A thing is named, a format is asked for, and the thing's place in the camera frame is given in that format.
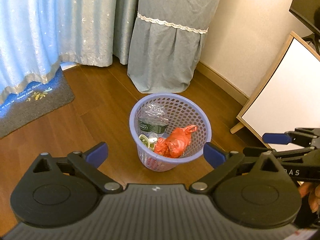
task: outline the trash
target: trash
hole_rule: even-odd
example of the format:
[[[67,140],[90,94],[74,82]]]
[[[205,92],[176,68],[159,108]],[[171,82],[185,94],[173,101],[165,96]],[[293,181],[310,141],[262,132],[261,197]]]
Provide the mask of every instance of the trash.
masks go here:
[[[148,147],[150,150],[154,151],[156,142],[158,141],[157,137],[148,138],[144,134],[141,134],[141,135],[139,135],[139,139],[140,139],[140,141],[142,141],[142,143],[146,147]]]
[[[169,125],[168,114],[164,106],[148,103],[141,109],[139,116],[139,127],[147,137],[152,134],[158,134],[152,137],[161,137]]]
[[[177,127],[167,139],[158,139],[154,152],[164,157],[179,158],[191,144],[191,133],[197,129],[196,125],[188,125],[185,128]]]
[[[148,139],[147,136],[145,136],[144,134],[141,134],[141,135],[139,135],[139,139],[140,139],[140,141],[142,141],[142,143],[143,143],[146,147],[150,148],[150,142],[149,142],[149,139]]]

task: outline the baseboard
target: baseboard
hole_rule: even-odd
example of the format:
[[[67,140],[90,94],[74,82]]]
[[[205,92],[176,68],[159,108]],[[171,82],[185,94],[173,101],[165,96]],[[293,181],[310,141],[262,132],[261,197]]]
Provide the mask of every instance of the baseboard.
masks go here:
[[[248,101],[248,96],[244,94],[241,90],[236,88],[227,79],[221,76],[218,72],[214,71],[212,68],[208,67],[206,64],[199,61],[196,69],[204,76],[209,78],[213,83],[221,87],[225,92],[227,92],[231,97],[238,101],[242,106]]]

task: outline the gray rug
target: gray rug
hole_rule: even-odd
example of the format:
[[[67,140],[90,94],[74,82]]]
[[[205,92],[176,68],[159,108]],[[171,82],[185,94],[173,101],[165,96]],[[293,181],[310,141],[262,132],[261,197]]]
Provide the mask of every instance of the gray rug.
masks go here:
[[[20,94],[10,94],[0,105],[0,138],[70,103],[75,98],[61,68],[47,84],[31,82]]]

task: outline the wooden frame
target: wooden frame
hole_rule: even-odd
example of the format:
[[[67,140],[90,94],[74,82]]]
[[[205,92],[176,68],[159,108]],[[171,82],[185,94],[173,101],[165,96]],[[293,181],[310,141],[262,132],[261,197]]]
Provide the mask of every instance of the wooden frame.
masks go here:
[[[242,110],[237,116],[237,119],[240,121],[240,123],[236,124],[233,128],[231,128],[230,132],[235,133],[239,131],[243,127],[247,127],[266,147],[271,148],[268,144],[264,143],[262,140],[262,137],[250,126],[247,124],[246,121],[242,119],[242,116],[244,113],[249,109],[249,107],[252,105],[252,103],[256,100],[258,95],[261,93],[261,91],[265,88],[269,80],[271,79],[272,75],[278,68],[279,64],[281,63],[284,55],[286,54],[287,50],[289,49],[293,39],[296,39],[299,41],[303,46],[305,46],[319,61],[320,61],[320,55],[318,55],[312,47],[310,47],[302,38],[300,38],[296,33],[291,32],[289,34],[289,37],[287,41],[284,43],[283,48],[280,50],[279,54],[277,55],[276,59],[272,63],[271,67],[267,71],[266,75],[263,77],[263,79],[260,81],[257,88],[254,90],[252,95],[250,96],[248,102],[244,105]]]

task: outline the perforated basket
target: perforated basket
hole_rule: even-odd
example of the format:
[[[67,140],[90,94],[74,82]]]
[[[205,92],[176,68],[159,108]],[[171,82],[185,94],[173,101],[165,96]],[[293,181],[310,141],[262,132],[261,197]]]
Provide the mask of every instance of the perforated basket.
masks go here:
[[[198,130],[191,134],[191,145],[180,158],[173,159],[158,155],[140,141],[139,135],[142,132],[139,128],[138,118],[141,109],[151,102],[163,105],[168,111],[170,122],[166,130],[167,134],[170,135],[176,127],[186,127],[190,124],[198,126]],[[189,99],[171,93],[156,93],[139,100],[130,113],[129,125],[131,135],[137,144],[141,162],[153,171],[168,171],[180,163],[195,160],[203,154],[204,144],[211,140],[210,122],[201,108]]]

